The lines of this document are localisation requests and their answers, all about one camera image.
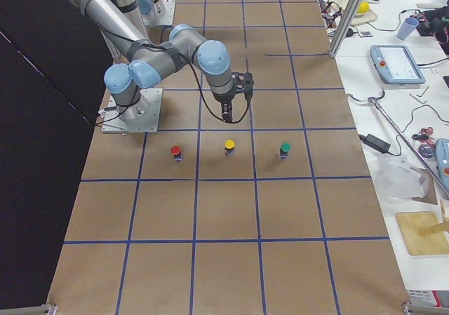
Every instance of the plastic bag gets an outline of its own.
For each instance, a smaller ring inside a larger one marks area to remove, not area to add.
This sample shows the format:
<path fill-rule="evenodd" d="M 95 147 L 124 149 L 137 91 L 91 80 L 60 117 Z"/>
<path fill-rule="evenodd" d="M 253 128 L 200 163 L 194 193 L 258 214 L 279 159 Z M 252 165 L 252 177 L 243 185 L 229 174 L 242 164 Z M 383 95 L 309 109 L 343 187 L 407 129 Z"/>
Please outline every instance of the plastic bag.
<path fill-rule="evenodd" d="M 373 182 L 379 196 L 423 198 L 429 190 L 429 176 L 410 164 L 407 156 L 382 155 L 377 169 Z"/>

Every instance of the blue and white device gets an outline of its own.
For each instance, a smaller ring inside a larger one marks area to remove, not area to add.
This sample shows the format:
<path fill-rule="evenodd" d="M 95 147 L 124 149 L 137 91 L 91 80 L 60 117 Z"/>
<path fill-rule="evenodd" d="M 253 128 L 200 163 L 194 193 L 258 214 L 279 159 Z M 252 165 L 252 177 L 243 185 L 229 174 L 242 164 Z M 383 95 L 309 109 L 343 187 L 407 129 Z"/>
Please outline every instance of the blue and white device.
<path fill-rule="evenodd" d="M 449 189 L 449 140 L 440 138 L 435 146 L 438 174 L 444 186 Z"/>
<path fill-rule="evenodd" d="M 407 46 L 373 45 L 370 54 L 383 82 L 396 85 L 426 82 Z"/>

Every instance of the black curtain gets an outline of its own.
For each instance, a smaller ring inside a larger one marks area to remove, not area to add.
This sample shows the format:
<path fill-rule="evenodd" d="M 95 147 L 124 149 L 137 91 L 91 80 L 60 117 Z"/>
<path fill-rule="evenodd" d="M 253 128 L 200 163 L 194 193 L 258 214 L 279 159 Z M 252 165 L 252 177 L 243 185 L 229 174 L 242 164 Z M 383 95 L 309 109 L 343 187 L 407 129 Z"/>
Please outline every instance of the black curtain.
<path fill-rule="evenodd" d="M 7 309 L 46 303 L 112 59 L 95 25 L 65 0 L 0 0 L 0 31 Z"/>

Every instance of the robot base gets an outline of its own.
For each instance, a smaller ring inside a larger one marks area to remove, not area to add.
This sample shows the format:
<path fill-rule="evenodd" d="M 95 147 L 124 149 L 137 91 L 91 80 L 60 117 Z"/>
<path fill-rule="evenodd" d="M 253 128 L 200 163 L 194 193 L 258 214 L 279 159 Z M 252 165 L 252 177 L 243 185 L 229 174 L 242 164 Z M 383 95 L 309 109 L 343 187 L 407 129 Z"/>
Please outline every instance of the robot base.
<path fill-rule="evenodd" d="M 140 91 L 142 96 L 147 99 L 149 109 L 132 123 L 126 123 L 117 116 L 115 110 L 106 112 L 105 121 L 113 119 L 102 125 L 101 131 L 105 134 L 112 133 L 156 133 L 159 125 L 159 115 L 162 104 L 162 88 L 146 88 Z M 111 97 L 108 106 L 115 107 L 115 101 Z"/>
<path fill-rule="evenodd" d="M 163 5 L 166 8 L 166 12 L 165 14 L 160 17 L 157 18 L 156 21 L 154 20 L 149 20 L 146 18 L 142 18 L 143 19 L 143 23 L 145 24 L 145 26 L 147 27 L 158 27 L 158 26 L 171 26 L 173 25 L 173 18 L 175 17 L 175 5 L 176 5 L 176 1 L 173 0 L 162 0 Z"/>

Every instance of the wooden cutting board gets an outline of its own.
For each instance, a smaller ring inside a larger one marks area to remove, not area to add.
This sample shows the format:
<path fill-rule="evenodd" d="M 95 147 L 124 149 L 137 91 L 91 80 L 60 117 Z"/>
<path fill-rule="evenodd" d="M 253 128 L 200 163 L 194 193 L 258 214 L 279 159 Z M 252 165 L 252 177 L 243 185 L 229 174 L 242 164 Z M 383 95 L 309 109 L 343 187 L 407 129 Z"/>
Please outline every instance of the wooden cutting board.
<path fill-rule="evenodd" d="M 449 243 L 443 232 L 420 236 L 420 228 L 438 224 L 433 212 L 398 213 L 396 221 L 410 255 L 438 255 L 449 253 Z"/>

